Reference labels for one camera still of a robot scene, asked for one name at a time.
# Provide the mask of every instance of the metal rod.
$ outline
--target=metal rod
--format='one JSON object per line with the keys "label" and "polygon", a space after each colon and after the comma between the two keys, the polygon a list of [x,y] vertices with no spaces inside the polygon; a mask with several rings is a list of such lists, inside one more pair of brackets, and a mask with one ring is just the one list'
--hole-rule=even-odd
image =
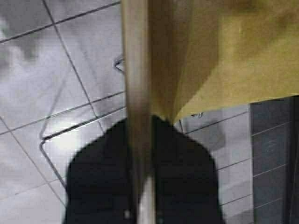
{"label": "metal rod", "polygon": [[121,5],[135,218],[137,224],[156,224],[151,148],[150,0],[124,0]]}

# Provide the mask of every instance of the tiled floor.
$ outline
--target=tiled floor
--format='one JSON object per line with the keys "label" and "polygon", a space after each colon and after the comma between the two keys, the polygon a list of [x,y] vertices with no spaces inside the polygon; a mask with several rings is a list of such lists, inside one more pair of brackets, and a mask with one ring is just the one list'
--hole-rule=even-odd
{"label": "tiled floor", "polygon": [[[59,224],[67,198],[39,146],[42,137],[102,117],[45,143],[64,177],[79,148],[126,117],[124,76],[113,68],[121,54],[120,5],[114,0],[4,1],[0,27],[0,223]],[[228,224],[249,224],[248,106],[185,118],[175,127],[215,158]]]}

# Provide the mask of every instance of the metal pole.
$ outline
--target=metal pole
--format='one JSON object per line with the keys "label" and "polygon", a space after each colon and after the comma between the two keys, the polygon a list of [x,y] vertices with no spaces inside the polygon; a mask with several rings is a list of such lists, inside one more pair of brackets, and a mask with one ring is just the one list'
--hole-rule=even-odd
{"label": "metal pole", "polygon": [[149,17],[149,0],[122,1],[128,134],[137,224],[156,224]]}

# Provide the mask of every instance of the dark tile wall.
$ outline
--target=dark tile wall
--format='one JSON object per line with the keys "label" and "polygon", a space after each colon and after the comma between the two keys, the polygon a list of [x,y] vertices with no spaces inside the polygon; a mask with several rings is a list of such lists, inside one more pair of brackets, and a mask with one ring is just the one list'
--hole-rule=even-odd
{"label": "dark tile wall", "polygon": [[[298,140],[299,136],[299,96],[295,97],[295,135]],[[294,154],[296,157],[295,164],[295,187],[292,196],[292,207],[291,207],[291,224],[298,224],[299,223],[299,156]]]}
{"label": "dark tile wall", "polygon": [[250,105],[255,224],[283,224],[292,149],[294,98]]}

